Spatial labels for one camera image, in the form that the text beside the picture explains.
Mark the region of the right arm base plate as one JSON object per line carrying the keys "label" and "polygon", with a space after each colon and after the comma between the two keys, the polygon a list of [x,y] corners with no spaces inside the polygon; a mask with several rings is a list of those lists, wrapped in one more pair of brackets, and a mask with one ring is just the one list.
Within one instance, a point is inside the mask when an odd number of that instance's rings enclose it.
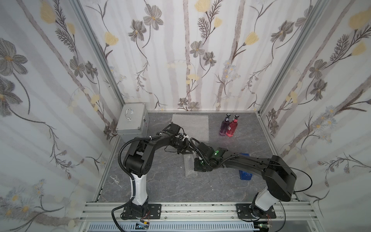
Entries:
{"label": "right arm base plate", "polygon": [[252,207],[250,203],[248,204],[236,204],[236,212],[239,219],[275,219],[276,213],[271,206],[267,211],[263,211],[258,207]]}

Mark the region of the single bubble wrap sheet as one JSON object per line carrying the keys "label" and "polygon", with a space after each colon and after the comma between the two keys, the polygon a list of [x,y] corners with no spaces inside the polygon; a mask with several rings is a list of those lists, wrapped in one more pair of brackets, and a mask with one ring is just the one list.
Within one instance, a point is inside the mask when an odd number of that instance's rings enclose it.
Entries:
{"label": "single bubble wrap sheet", "polygon": [[197,159],[195,154],[186,154],[184,155],[184,166],[185,166],[185,177],[186,178],[195,178],[198,173],[194,171],[194,159]]}

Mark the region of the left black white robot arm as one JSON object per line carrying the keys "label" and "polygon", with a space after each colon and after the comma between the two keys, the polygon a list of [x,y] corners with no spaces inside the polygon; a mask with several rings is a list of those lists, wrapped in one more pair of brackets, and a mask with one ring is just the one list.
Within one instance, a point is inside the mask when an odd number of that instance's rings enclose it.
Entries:
{"label": "left black white robot arm", "polygon": [[146,175],[152,167],[155,152],[165,147],[176,149],[176,154],[191,154],[193,151],[190,137],[174,123],[155,136],[131,139],[119,150],[119,167],[131,179],[131,197],[124,206],[125,214],[142,218],[149,212]]}

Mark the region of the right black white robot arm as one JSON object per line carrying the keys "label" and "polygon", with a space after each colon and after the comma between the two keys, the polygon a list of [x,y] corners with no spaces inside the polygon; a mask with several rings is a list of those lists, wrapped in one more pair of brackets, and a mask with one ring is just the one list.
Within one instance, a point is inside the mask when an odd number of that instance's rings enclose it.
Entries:
{"label": "right black white robot arm", "polygon": [[211,172],[219,168],[232,168],[260,176],[266,188],[256,194],[249,206],[253,218],[261,218],[279,201],[291,201],[297,176],[279,156],[257,158],[240,155],[225,148],[212,147],[191,138],[190,149],[200,158],[195,159],[196,172]]}

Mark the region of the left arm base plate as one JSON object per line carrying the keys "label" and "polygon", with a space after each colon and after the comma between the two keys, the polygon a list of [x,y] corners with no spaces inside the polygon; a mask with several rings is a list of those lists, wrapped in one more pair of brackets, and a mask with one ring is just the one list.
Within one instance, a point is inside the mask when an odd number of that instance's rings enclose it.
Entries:
{"label": "left arm base plate", "polygon": [[144,204],[138,206],[135,204],[129,204],[125,206],[123,212],[120,215],[122,220],[128,219],[160,219],[161,217],[161,204]]}

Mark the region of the blue tape dispenser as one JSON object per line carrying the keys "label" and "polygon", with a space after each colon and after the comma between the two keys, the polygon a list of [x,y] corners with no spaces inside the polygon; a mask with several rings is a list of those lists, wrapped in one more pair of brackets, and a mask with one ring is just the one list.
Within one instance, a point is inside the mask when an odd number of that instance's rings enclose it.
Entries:
{"label": "blue tape dispenser", "polygon": [[250,181],[253,177],[251,173],[248,173],[242,170],[239,171],[239,175],[240,175],[241,180],[247,180],[247,181]]}

